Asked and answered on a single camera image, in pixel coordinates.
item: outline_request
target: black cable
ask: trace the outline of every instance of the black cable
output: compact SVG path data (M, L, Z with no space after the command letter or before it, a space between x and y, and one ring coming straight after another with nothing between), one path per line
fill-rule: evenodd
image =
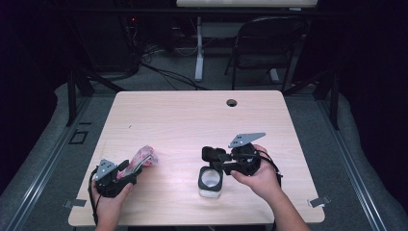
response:
M159 68L156 68L156 67L151 66L151 65L149 65L149 64L144 64L144 63L142 63L141 65L144 66L144 67L146 67L146 68L148 68L148 69L150 69L150 70L153 70L153 71L155 71L155 72L161 74L161 75L164 76L165 78L168 77L168 78L170 78L170 79L173 79L173 80L182 82L182 83L184 83L184 84L186 84L186 85L192 86L192 87L195 88L195 90L210 90L210 89L207 89L207 88L198 86L193 80L191 80L190 78L188 78L188 77L186 77L186 76L184 76L184 75L181 75L181 74L178 74L178 73L169 71L169 70L159 69Z
M283 175L280 173L279 168L278 168L278 167L276 166L276 164L272 161L272 158L270 158L270 156L267 154L267 152L265 152L265 151L263 151L263 150L257 150L257 151L258 151L258 152L262 152L262 153L264 153L265 155L268 156L268 157L266 158L266 157L260 155L260 157L261 157L262 160L267 161L268 163L270 163L270 164L274 167L275 174L276 174L276 179L278 180L279 187L282 188L281 178L283 177ZM276 221L272 224L272 228L271 228L270 230L271 230L271 231L276 230Z
M96 209L97 209L97 204L95 205L95 200L93 199L93 195L92 195L92 178L93 175L96 173L96 171L98 170L98 167L96 167L96 169L90 174L90 178L89 178L89 186L88 186L88 193L89 193L89 200L90 200L90 205L92 206L92 210L93 210L93 221L95 221L95 224L98 224L98 214L96 213Z

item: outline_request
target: dark background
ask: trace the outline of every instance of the dark background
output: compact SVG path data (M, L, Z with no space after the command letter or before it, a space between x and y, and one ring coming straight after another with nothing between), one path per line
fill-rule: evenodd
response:
M168 4L161 7L171 7L174 1L162 1L161 4ZM133 51L123 35L101 38L102 43L97 47L109 42L111 48L107 50L92 48L89 41L94 38L85 36L88 30L104 28L120 33L117 18L102 18L98 27L92 25L94 22L90 19L82 18L85 21L77 28L79 35L84 36L81 43L66 21L60 17L50 19L36 1L2 5L1 192L13 179L52 116L57 104L54 90L66 82L73 61L90 69L120 71L134 68L135 64L131 58ZM341 72L341 93L351 105L366 156L386 188L407 211L408 3L403 0L327 0L319 2L319 10L357 13L351 21L313 21L294 79L307 79L328 68L339 54L347 55ZM171 43L166 39L168 24L160 23L161 19L146 17L141 20L145 25L153 25L150 29L163 27L161 34L154 34L159 30L149 29L146 34L171 50ZM87 52L84 43L94 52ZM109 54L105 57L128 54L129 60L98 59L97 52Z

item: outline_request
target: hand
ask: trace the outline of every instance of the hand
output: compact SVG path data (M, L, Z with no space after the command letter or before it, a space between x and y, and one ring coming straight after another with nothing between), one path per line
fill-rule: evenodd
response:
M256 144L254 144L254 147L260 151L261 155L267 157L265 154L267 153L266 149ZM267 161L262 160L261 166L252 176L246 176L237 171L231 171L231 175L238 182L249 186L252 191L268 203L275 216L278 230L310 230L289 198L281 190L276 179L275 169Z
M266 158L268 153L262 146L254 144L256 150L260 151L260 154ZM274 195L282 193L279 187L279 183L276 179L275 169L267 161L262 160L261 166L252 176L245 176L235 170L231 171L231 175L240 183L245 184L257 195L264 200L270 200Z
M132 190L132 183L127 184L115 198L101 196L96 189L96 182L92 181L92 196L95 204L97 203L96 214L98 215L98 224L96 230L115 230L120 219L123 201Z

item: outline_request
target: wrist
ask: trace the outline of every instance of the wrist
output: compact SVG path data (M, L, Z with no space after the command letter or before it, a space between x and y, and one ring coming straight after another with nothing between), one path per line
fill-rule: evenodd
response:
M115 231L117 224L111 222L99 221L95 231Z

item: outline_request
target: gray floor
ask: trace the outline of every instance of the gray floor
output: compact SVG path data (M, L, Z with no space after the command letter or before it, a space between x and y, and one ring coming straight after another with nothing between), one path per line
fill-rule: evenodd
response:
M231 73L223 75L229 49L205 50L204 80L200 86L211 90L230 90ZM193 79L195 54L158 52L151 56L151 65L171 70ZM245 78L263 79L262 72L251 72ZM127 90L174 90L159 74L140 68L133 77L115 81ZM193 90L184 84L171 81L178 90ZM66 200L74 199L88 167L90 157L113 103L115 94L98 83L92 83L96 94L92 98L80 97L80 114L75 123L67 122L66 85L56 90L58 108L52 120L33 148L26 162L0 197L0 230L72 230L67 223L69 209L63 208ZM273 89L273 87L245 88ZM341 97L339 109L340 131L333 131L327 122L326 103L315 101L313 86L294 96L286 97L293 125L299 137L319 196L329 196L332 202L324 208L326 219L311 224L313 230L408 230L408 218L401 206L384 189L381 181L368 164L359 144L354 120L347 101ZM69 144L73 132L87 131L83 144ZM344 148L356 166L368 194L361 194L361 185L355 184L355 172L349 172L344 162ZM33 188L33 182L43 188ZM34 195L27 202L27 195ZM364 206L369 200L374 207ZM375 213L382 223L373 223ZM78 227L77 230L91 230ZM180 230L204 230L205 227L179 227Z

